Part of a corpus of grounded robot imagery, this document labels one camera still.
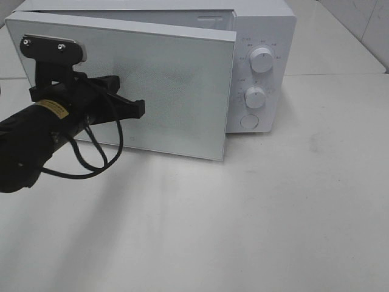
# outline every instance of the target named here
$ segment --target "microwave door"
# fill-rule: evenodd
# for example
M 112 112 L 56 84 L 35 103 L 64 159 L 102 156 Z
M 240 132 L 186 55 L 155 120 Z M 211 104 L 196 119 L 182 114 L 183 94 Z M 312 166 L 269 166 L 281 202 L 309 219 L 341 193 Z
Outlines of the microwave door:
M 145 100 L 141 119 L 122 121 L 127 147 L 222 160 L 236 32 L 38 12 L 15 12 L 6 24 L 32 86 L 24 34 L 83 44 L 87 60 L 75 71 L 118 75 L 121 96 Z M 118 143 L 115 123 L 92 130 Z

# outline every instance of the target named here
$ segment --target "tabletop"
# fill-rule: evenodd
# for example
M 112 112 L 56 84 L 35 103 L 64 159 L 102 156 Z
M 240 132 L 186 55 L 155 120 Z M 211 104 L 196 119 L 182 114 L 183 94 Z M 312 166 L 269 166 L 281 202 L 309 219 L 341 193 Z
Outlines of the tabletop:
M 297 16 L 286 75 L 380 74 L 369 51 L 315 0 L 286 0 Z M 0 29 L 0 78 L 25 78 L 6 28 Z
M 27 80 L 0 85 L 0 119 L 29 104 Z M 227 135 L 224 162 L 126 149 L 2 194 L 0 291 L 386 291 L 388 91 L 286 76 L 272 132 Z M 47 166 L 82 173 L 73 157 Z

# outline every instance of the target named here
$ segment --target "white microwave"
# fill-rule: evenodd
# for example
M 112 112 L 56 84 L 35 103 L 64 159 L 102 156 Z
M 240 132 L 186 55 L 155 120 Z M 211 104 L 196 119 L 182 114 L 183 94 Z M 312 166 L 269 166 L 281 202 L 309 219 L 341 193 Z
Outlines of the white microwave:
M 31 85 L 19 42 L 49 35 L 84 44 L 76 71 L 145 100 L 127 147 L 222 160 L 225 133 L 271 130 L 296 17 L 283 0 L 26 0 L 5 23 Z M 113 124 L 94 128 L 116 144 Z

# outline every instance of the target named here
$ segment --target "control panel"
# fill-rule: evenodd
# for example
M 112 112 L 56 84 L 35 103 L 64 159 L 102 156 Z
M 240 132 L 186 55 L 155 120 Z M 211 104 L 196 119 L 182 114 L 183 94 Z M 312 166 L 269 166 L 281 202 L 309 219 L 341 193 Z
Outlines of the control panel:
M 272 128 L 295 18 L 237 18 L 227 133 Z

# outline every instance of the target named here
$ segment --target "power knob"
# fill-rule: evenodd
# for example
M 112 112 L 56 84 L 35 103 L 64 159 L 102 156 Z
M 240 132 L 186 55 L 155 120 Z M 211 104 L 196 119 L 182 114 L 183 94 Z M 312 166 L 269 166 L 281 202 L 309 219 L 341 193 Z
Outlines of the power knob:
M 260 87 L 250 87 L 244 94 L 244 100 L 249 108 L 260 108 L 266 102 L 266 93 Z
M 255 48 L 250 54 L 251 68 L 257 73 L 264 73 L 273 67 L 274 54 L 269 47 Z

